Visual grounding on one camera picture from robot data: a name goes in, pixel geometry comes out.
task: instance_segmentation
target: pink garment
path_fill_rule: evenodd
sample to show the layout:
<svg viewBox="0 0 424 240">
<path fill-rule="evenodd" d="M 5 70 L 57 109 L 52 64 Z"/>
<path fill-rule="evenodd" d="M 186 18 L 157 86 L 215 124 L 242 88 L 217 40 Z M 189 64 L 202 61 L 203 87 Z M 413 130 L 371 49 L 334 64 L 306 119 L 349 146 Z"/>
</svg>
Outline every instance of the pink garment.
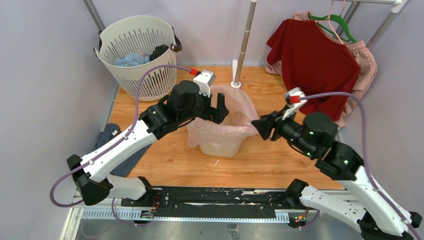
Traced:
<svg viewBox="0 0 424 240">
<path fill-rule="evenodd" d="M 309 12 L 296 13 L 291 17 L 291 19 L 309 21 L 309 14 Z M 336 43 L 340 43 L 338 40 L 330 36 L 328 36 L 328 38 L 335 41 Z M 361 99 L 367 92 L 368 88 L 374 80 L 374 77 L 376 76 L 377 63 L 370 50 L 368 50 L 368 48 L 365 46 L 364 41 L 359 41 L 357 43 L 345 42 L 345 45 L 360 66 L 360 74 L 353 87 L 352 94 Z M 265 71 L 269 74 L 282 75 L 281 61 L 276 62 L 274 65 L 268 64 L 268 66 L 265 67 Z M 335 122 L 339 127 L 344 127 L 346 125 L 344 117 L 350 114 L 356 105 L 357 103 L 355 100 L 351 98 L 347 100 L 340 119 Z"/>
</svg>

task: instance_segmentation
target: wooden floor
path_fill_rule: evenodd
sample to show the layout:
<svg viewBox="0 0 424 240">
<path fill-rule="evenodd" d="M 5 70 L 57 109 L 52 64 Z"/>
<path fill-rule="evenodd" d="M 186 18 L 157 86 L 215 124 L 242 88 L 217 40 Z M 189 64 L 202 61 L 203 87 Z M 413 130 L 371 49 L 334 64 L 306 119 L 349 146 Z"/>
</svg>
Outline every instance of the wooden floor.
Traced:
<svg viewBox="0 0 424 240">
<path fill-rule="evenodd" d="M 232 69 L 229 66 L 197 66 L 198 70 L 215 73 L 214 85 L 230 84 Z M 178 70 L 180 80 L 193 76 Z M 265 72 L 263 67 L 243 67 L 241 89 L 249 95 L 258 115 L 280 110 L 287 91 L 281 76 Z M 140 102 L 139 112 L 156 102 Z M 121 88 L 110 119 L 121 130 L 134 119 L 134 98 Z M 296 120 L 304 116 L 298 113 Z M 129 178 L 146 177 L 152 185 L 286 188 L 293 179 L 301 179 L 319 189 L 342 189 L 342 186 L 320 173 L 315 161 L 292 150 L 284 139 L 263 141 L 259 135 L 248 137 L 234 157 L 216 157 L 203 154 L 199 147 L 187 146 L 185 127 L 166 135 L 154 143 L 129 174 Z"/>
</svg>

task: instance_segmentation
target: blue cloth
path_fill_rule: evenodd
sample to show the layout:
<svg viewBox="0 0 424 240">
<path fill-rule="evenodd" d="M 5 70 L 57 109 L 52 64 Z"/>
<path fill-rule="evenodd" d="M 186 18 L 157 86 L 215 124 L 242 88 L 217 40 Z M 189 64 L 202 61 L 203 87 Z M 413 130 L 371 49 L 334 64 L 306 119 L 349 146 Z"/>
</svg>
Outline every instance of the blue cloth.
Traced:
<svg viewBox="0 0 424 240">
<path fill-rule="evenodd" d="M 135 67 L 150 62 L 150 54 L 143 57 L 140 53 L 130 52 L 124 58 L 117 58 L 113 62 L 116 67 Z"/>
<path fill-rule="evenodd" d="M 114 138 L 114 135 L 112 135 L 112 133 L 115 130 L 118 133 L 121 132 L 120 127 L 118 125 L 116 125 L 114 123 L 106 124 L 106 126 L 104 127 L 104 130 L 98 134 L 97 143 L 95 144 L 95 149 L 100 148 L 101 146 L 105 145 L 107 142 L 112 140 Z M 128 176 L 128 174 L 130 174 L 131 170 L 140 161 L 140 159 L 143 157 L 143 155 L 146 153 L 146 151 L 150 148 L 150 146 L 151 146 L 151 144 L 147 145 L 147 146 L 143 147 L 142 149 L 138 150 L 137 152 L 135 152 L 133 155 L 131 155 L 126 160 L 121 162 L 121 164 L 116 166 L 110 172 L 110 174 L 115 175 L 115 176 L 119 176 L 119 177 Z"/>
</svg>

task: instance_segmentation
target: pink hanger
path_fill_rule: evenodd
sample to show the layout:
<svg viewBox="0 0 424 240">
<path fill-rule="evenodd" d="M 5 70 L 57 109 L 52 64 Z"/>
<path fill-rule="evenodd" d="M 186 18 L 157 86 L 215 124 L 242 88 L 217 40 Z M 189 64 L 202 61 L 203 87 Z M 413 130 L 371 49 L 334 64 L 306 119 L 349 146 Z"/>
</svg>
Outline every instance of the pink hanger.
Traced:
<svg viewBox="0 0 424 240">
<path fill-rule="evenodd" d="M 326 20 L 322 20 L 322 21 L 316 20 L 315 22 L 316 23 L 328 22 L 328 24 L 330 25 L 333 33 L 336 35 L 336 37 L 338 38 L 338 40 L 341 42 L 341 44 L 345 45 L 345 43 L 342 41 L 342 39 L 337 34 L 336 30 L 334 29 L 334 27 L 331 25 L 331 22 L 330 22 L 330 17 L 331 17 L 332 11 L 333 11 L 333 4 L 334 4 L 334 0 L 331 1 L 330 12 L 328 13 L 327 19 Z M 343 10 L 345 9 L 345 5 L 346 5 L 346 0 L 343 0 L 343 5 L 341 6 L 341 12 L 342 13 L 343 13 Z"/>
</svg>

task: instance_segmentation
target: clothing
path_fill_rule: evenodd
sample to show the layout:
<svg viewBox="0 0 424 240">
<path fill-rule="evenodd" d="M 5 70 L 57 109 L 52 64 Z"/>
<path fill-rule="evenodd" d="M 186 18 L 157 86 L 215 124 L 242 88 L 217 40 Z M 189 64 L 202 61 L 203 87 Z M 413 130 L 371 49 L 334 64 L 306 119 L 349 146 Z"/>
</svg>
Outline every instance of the clothing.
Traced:
<svg viewBox="0 0 424 240">
<path fill-rule="evenodd" d="M 309 21 L 310 19 L 308 16 L 309 12 L 296 13 L 291 17 L 291 19 Z M 335 41 L 336 43 L 339 43 L 338 40 L 333 39 L 330 36 L 328 36 L 328 38 Z M 356 80 L 352 90 L 352 94 L 361 99 L 373 82 L 378 66 L 373 54 L 370 52 L 370 50 L 368 50 L 364 41 L 359 41 L 357 43 L 345 42 L 345 45 L 361 69 L 358 79 Z M 265 71 L 270 74 L 282 75 L 281 61 L 277 61 L 273 65 L 268 64 L 268 66 L 265 67 Z M 357 103 L 355 100 L 351 98 L 347 100 L 340 119 L 335 122 L 339 127 L 344 127 L 346 125 L 344 117 L 350 114 L 356 105 Z"/>
<path fill-rule="evenodd" d="M 138 51 L 130 52 L 124 58 L 117 58 L 113 62 L 116 67 L 135 67 L 150 62 L 150 55 L 148 53 Z"/>
<path fill-rule="evenodd" d="M 153 53 L 150 55 L 150 61 L 153 61 L 153 60 L 159 58 L 168 49 L 169 49 L 169 47 L 165 44 L 162 44 L 160 46 L 155 47 Z"/>
<path fill-rule="evenodd" d="M 308 96 L 326 92 L 351 93 L 361 72 L 348 48 L 324 34 L 315 21 L 287 19 L 266 43 L 273 66 L 281 61 L 287 89 L 299 87 Z M 309 100 L 300 112 L 323 112 L 337 121 L 348 97 L 330 96 Z"/>
<path fill-rule="evenodd" d="M 95 144 L 95 149 L 98 149 L 101 146 L 105 145 L 107 142 L 112 140 L 120 132 L 121 130 L 118 125 L 113 123 L 106 124 L 106 126 L 104 127 L 104 130 L 98 134 L 97 143 Z M 146 153 L 146 151 L 149 149 L 150 146 L 151 145 L 147 145 L 143 147 L 142 149 L 138 150 L 137 152 L 135 152 L 133 155 L 131 155 L 126 160 L 121 162 L 118 166 L 116 166 L 110 172 L 110 174 L 119 176 L 119 177 L 128 176 L 128 174 L 130 174 L 131 170 L 133 170 L 133 168 L 140 161 L 140 159 L 143 157 L 143 155 Z"/>
</svg>

